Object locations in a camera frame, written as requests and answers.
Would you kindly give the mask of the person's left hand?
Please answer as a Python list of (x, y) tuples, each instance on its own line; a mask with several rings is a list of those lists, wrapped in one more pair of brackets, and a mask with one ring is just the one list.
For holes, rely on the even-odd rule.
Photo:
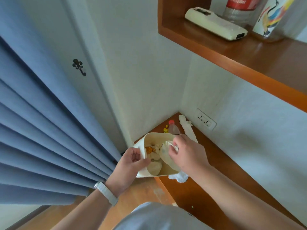
[(140, 159), (143, 159), (140, 149), (130, 147), (117, 163), (115, 170), (105, 182), (106, 187), (116, 197), (119, 197), (135, 180), (140, 170), (133, 170), (132, 163)]

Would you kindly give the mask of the clear plastic bag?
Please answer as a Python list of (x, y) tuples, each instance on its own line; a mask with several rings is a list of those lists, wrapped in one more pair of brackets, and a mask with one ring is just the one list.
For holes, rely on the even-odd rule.
[(179, 166), (171, 159), (170, 155), (169, 155), (169, 146), (171, 146), (175, 151), (176, 154), (178, 154), (179, 148), (178, 146), (175, 146), (173, 144), (173, 141), (167, 140), (165, 141), (161, 148), (160, 148), (160, 158), (167, 164), (169, 165), (173, 170), (176, 170), (177, 172), (180, 172), (181, 169), (179, 168)]

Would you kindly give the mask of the white plastic waste bin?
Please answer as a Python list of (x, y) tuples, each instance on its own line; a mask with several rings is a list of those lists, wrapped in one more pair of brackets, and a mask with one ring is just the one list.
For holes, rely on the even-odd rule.
[[(157, 176), (152, 176), (147, 168), (140, 170), (137, 174), (137, 178), (147, 178), (147, 177), (161, 177), (161, 176), (169, 176), (173, 174), (177, 174), (176, 170), (173, 170), (169, 165), (167, 165), (159, 155), (160, 148), (162, 144), (167, 141), (173, 141), (174, 135), (170, 133), (157, 133), (157, 132), (150, 132), (142, 137), (135, 145), (135, 148), (139, 148), (141, 152), (142, 158), (149, 158), (152, 161), (159, 161), (162, 163), (162, 169)], [(146, 154), (145, 147), (153, 146), (156, 151), (152, 152), (151, 154)]]

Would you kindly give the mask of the person's right forearm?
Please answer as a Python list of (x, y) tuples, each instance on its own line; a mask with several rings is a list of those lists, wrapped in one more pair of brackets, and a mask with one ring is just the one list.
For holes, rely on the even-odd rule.
[(242, 229), (305, 230), (211, 166), (192, 166), (186, 173)]

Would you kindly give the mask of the white tissue wad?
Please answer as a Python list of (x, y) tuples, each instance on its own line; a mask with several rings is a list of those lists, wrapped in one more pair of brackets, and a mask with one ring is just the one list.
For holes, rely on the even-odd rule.
[(146, 168), (152, 176), (157, 176), (162, 169), (162, 163), (159, 161), (152, 161)]

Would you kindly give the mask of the white crumpled tissue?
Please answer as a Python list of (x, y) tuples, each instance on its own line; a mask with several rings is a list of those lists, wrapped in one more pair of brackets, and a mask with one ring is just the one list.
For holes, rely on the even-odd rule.
[(189, 176), (185, 172), (180, 171), (177, 174), (169, 175), (168, 178), (177, 180), (177, 182), (179, 183), (185, 183), (188, 180)]

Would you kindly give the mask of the small bottle with pink cap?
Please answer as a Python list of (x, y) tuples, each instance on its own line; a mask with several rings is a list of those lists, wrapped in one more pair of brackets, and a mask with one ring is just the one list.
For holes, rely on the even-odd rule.
[(168, 122), (168, 133), (172, 134), (172, 135), (180, 135), (180, 130), (179, 128), (176, 126), (175, 121), (174, 120), (169, 120)]

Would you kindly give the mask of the long white paper tissue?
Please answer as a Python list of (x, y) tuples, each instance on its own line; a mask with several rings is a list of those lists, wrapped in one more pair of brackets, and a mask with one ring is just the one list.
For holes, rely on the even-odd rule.
[(182, 126), (185, 135), (191, 140), (193, 140), (194, 142), (198, 143), (196, 135), (192, 129), (193, 124), (190, 121), (186, 120), (186, 116), (179, 115), (179, 123)]

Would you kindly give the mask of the blue curtain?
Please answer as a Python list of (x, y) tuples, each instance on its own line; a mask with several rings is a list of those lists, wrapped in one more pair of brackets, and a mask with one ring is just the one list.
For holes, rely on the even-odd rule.
[(0, 0), (0, 205), (69, 205), (120, 159), (18, 0)]

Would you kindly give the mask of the brown wooden shelf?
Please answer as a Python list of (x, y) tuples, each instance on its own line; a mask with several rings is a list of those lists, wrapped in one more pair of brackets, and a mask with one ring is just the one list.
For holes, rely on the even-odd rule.
[(307, 43), (290, 38), (227, 41), (185, 19), (212, 0), (158, 0), (160, 35), (307, 113)]

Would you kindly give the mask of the white remote control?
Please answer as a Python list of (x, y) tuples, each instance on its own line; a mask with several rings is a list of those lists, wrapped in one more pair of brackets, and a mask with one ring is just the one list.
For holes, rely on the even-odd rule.
[(214, 12), (201, 7), (190, 8), (185, 14), (185, 19), (228, 41), (244, 38), (248, 34), (243, 27), (222, 19)]

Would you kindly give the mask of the clear bottle with red label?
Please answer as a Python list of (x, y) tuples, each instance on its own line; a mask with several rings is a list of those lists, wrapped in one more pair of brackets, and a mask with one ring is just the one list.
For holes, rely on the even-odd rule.
[(260, 0), (228, 0), (222, 18), (246, 27)]

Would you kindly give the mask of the white cup with bird print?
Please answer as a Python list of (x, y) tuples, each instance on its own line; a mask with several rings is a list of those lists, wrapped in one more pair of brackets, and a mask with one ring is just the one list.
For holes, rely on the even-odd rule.
[(267, 0), (256, 21), (251, 35), (264, 42), (277, 42), (285, 38), (278, 24), (285, 17), (295, 0)]

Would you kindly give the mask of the white wall socket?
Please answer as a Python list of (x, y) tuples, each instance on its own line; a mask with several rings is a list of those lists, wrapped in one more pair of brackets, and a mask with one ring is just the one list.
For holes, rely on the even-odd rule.
[(217, 126), (217, 123), (204, 112), (202, 112), (199, 108), (197, 108), (196, 117), (198, 121), (202, 123), (202, 127), (205, 127), (208, 131), (213, 131)]

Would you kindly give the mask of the black wall hook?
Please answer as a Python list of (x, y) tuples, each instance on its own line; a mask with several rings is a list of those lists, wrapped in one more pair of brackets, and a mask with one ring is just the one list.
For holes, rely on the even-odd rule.
[(83, 76), (86, 76), (86, 72), (83, 72), (83, 62), (79, 61), (78, 59), (73, 59), (73, 64), (72, 66), (81, 72)]

